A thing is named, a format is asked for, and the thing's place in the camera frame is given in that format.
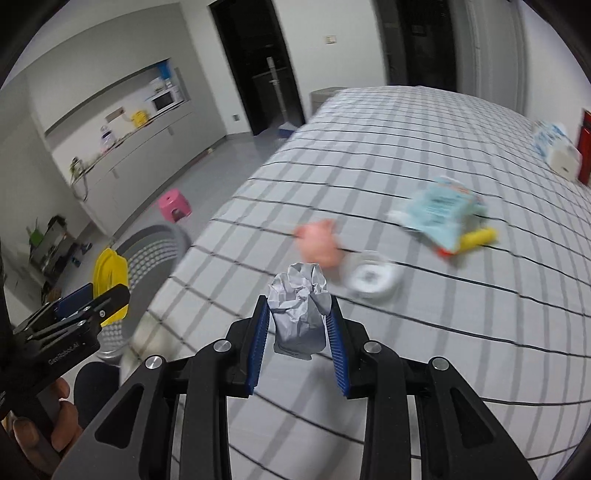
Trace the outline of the white blue tissue pack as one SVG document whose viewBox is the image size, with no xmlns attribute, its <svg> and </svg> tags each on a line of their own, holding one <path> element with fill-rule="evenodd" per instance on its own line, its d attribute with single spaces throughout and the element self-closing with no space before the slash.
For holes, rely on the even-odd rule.
<svg viewBox="0 0 591 480">
<path fill-rule="evenodd" d="M 581 168 L 581 154 L 563 131 L 562 125 L 536 121 L 532 135 L 535 152 L 549 168 L 570 182 L 576 181 Z"/>
</svg>

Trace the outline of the white paper ball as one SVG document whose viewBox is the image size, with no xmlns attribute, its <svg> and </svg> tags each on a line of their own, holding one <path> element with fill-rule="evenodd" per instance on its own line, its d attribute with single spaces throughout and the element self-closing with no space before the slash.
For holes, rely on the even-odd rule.
<svg viewBox="0 0 591 480">
<path fill-rule="evenodd" d="M 332 298 L 317 263 L 291 264 L 270 282 L 267 305 L 274 322 L 273 350 L 304 361 L 321 353 L 327 344 L 325 318 Z"/>
</svg>

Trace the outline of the pink rubber pig toy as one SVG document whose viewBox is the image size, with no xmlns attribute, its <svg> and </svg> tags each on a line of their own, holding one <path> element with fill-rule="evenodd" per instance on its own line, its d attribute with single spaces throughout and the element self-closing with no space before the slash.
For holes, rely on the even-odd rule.
<svg viewBox="0 0 591 480">
<path fill-rule="evenodd" d="M 339 267 L 344 252 L 334 234 L 335 221 L 324 219 L 298 225 L 294 230 L 295 244 L 304 262 L 318 264 L 322 269 Z"/>
</svg>

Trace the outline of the stacked grey plastic stools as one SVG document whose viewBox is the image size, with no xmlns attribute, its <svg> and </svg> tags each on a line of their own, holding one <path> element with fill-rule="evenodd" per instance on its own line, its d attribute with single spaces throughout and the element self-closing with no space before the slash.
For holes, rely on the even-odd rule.
<svg viewBox="0 0 591 480">
<path fill-rule="evenodd" d="M 345 90 L 345 87 L 327 87 L 312 91 L 310 94 L 311 116 L 314 116 L 318 109 L 321 108 L 325 102 L 337 95 L 342 90 Z"/>
</svg>

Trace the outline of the clear plastic lid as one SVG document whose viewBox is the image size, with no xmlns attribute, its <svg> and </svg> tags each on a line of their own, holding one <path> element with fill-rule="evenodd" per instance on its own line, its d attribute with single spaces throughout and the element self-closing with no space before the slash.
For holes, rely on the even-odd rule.
<svg viewBox="0 0 591 480">
<path fill-rule="evenodd" d="M 363 299 L 383 299 L 401 285 L 403 267 L 376 251 L 346 255 L 341 266 L 342 284 Z"/>
</svg>

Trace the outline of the white microwave oven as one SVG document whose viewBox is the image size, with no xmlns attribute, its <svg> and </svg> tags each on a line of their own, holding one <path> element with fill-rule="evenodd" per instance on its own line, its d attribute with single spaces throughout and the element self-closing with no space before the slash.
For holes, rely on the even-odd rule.
<svg viewBox="0 0 591 480">
<path fill-rule="evenodd" d="M 148 98 L 147 102 L 155 114 L 161 114 L 181 104 L 183 97 L 180 90 L 172 86 L 156 92 Z"/>
</svg>

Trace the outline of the blue broom with dustpan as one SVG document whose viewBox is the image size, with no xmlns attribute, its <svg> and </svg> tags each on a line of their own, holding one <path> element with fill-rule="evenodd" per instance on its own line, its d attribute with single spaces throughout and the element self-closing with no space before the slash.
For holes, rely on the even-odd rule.
<svg viewBox="0 0 591 480">
<path fill-rule="evenodd" d="M 277 134 L 280 138 L 287 140 L 288 138 L 290 138 L 291 135 L 294 134 L 295 131 L 297 131 L 297 127 L 294 126 L 294 124 L 291 123 L 290 120 L 288 120 L 287 106 L 286 103 L 284 103 L 283 92 L 281 92 L 280 89 L 280 78 L 277 76 L 276 66 L 274 66 L 273 58 L 270 56 L 267 57 L 266 62 L 267 66 L 270 68 L 270 84 L 273 85 L 274 93 L 276 93 L 276 99 L 280 105 L 281 118 L 283 119 L 283 121 L 280 123 L 279 128 L 277 129 Z"/>
</svg>

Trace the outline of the yellow marker pen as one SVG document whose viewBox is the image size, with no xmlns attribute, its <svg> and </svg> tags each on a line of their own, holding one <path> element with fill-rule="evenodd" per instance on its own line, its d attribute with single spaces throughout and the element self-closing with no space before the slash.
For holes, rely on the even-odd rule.
<svg viewBox="0 0 591 480">
<path fill-rule="evenodd" d="M 451 257 L 484 245 L 494 243 L 497 241 L 497 237 L 498 232 L 492 227 L 477 229 L 462 235 L 455 250 L 449 251 L 439 248 L 437 253 L 444 258 Z"/>
</svg>

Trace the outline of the grey perforated laundry basket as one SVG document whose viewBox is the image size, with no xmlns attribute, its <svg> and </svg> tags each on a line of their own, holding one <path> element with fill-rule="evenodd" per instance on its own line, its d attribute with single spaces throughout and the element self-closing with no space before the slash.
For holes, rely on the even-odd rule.
<svg viewBox="0 0 591 480">
<path fill-rule="evenodd" d="M 98 335 L 100 360 L 120 360 L 152 299 L 189 246 L 187 234 L 170 223 L 141 229 L 119 245 L 116 253 L 127 261 L 130 299 L 125 318 L 103 327 Z"/>
</svg>

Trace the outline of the red thermos bottle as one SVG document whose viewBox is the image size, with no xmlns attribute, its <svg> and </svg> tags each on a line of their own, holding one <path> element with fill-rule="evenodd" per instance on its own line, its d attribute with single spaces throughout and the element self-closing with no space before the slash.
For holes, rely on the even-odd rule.
<svg viewBox="0 0 591 480">
<path fill-rule="evenodd" d="M 591 112 L 589 110 L 585 110 L 583 113 L 577 150 L 581 154 L 578 180 L 583 185 L 588 185 L 591 174 Z"/>
</svg>

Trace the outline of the clear bottle on counter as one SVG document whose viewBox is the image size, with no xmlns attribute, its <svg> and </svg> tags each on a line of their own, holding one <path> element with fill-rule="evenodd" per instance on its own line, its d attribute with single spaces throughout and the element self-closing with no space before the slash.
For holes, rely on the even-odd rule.
<svg viewBox="0 0 591 480">
<path fill-rule="evenodd" d="M 117 139 L 107 125 L 101 126 L 100 134 L 101 151 L 105 153 L 115 146 Z"/>
</svg>

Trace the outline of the light blue wipes packet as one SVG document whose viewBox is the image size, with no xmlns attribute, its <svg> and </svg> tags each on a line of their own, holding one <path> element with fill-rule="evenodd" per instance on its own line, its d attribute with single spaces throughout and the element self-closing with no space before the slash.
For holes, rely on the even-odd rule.
<svg viewBox="0 0 591 480">
<path fill-rule="evenodd" d="M 388 218 L 456 254 L 461 237 L 478 228 L 487 206 L 480 195 L 450 177 L 440 177 L 394 207 Z"/>
</svg>

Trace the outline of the grey cabinet counter unit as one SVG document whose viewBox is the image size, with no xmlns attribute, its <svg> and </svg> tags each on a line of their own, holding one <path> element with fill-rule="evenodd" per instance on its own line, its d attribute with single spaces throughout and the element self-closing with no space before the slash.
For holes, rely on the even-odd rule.
<svg viewBox="0 0 591 480">
<path fill-rule="evenodd" d="M 178 5 L 102 22 L 1 91 L 1 237 L 112 234 L 224 133 Z"/>
</svg>

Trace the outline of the white black checked tablecloth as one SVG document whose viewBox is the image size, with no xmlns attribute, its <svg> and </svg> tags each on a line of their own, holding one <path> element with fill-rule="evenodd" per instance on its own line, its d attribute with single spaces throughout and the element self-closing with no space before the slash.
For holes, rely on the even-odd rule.
<svg viewBox="0 0 591 480">
<path fill-rule="evenodd" d="M 143 315 L 122 360 L 188 357 L 252 314 L 301 260 L 296 230 L 332 225 L 325 272 L 342 313 L 399 355 L 447 358 L 541 479 L 590 426 L 590 191 L 554 173 L 532 124 L 427 87 L 343 90 L 212 217 Z M 450 178 L 474 192 L 497 240 L 454 258 L 401 223 Z"/>
</svg>

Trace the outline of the small pink plastic stool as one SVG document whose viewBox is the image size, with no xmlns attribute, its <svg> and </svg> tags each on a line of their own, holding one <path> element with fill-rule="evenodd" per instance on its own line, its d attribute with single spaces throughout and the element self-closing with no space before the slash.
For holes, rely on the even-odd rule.
<svg viewBox="0 0 591 480">
<path fill-rule="evenodd" d="M 190 203 L 178 189 L 165 192 L 157 201 L 162 217 L 171 223 L 189 216 L 192 213 Z"/>
</svg>

